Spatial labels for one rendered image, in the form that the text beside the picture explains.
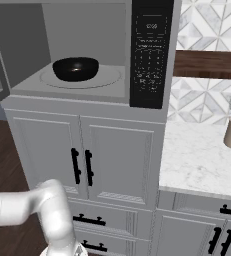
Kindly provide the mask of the black bowl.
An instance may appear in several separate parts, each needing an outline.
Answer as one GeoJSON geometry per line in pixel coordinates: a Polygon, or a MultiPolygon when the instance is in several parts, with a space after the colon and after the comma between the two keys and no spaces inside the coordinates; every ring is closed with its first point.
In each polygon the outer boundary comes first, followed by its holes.
{"type": "Polygon", "coordinates": [[[62,81],[81,82],[96,76],[99,62],[90,57],[69,57],[55,61],[52,69],[62,81]]]}

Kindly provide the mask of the grey built-in microwave oven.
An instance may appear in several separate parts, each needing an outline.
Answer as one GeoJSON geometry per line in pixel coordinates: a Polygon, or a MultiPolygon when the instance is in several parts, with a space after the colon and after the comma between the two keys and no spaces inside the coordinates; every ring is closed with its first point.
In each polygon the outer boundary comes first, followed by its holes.
{"type": "Polygon", "coordinates": [[[10,95],[168,107],[182,0],[0,0],[0,52],[10,95]],[[58,79],[52,64],[99,62],[87,81],[58,79]]]}

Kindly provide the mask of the grey drawer front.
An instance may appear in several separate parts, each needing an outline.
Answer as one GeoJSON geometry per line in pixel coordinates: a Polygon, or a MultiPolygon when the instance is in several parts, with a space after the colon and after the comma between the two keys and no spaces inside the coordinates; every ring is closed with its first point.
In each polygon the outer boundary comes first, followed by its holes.
{"type": "Polygon", "coordinates": [[[135,208],[123,208],[111,204],[87,203],[70,198],[69,207],[73,215],[84,214],[86,218],[95,219],[102,217],[106,226],[94,225],[74,221],[77,228],[88,228],[96,231],[111,233],[121,236],[135,237],[148,240],[152,222],[152,212],[135,208]]]}
{"type": "Polygon", "coordinates": [[[75,233],[81,244],[83,244],[83,240],[87,240],[89,244],[93,245],[103,243],[108,249],[107,252],[102,252],[86,248],[89,253],[103,256],[148,256],[148,240],[97,233],[92,230],[77,229],[75,233]]]}
{"type": "Polygon", "coordinates": [[[219,216],[231,219],[231,215],[220,213],[220,208],[227,204],[231,209],[231,200],[217,199],[184,193],[159,191],[158,208],[194,213],[200,215],[219,216]]]}

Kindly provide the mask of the dark wooden wall shelf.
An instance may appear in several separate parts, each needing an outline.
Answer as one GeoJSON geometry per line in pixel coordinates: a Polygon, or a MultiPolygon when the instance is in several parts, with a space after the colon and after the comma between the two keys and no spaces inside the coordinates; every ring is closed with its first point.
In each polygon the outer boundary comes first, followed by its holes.
{"type": "Polygon", "coordinates": [[[231,80],[231,52],[177,50],[173,75],[231,80]]]}

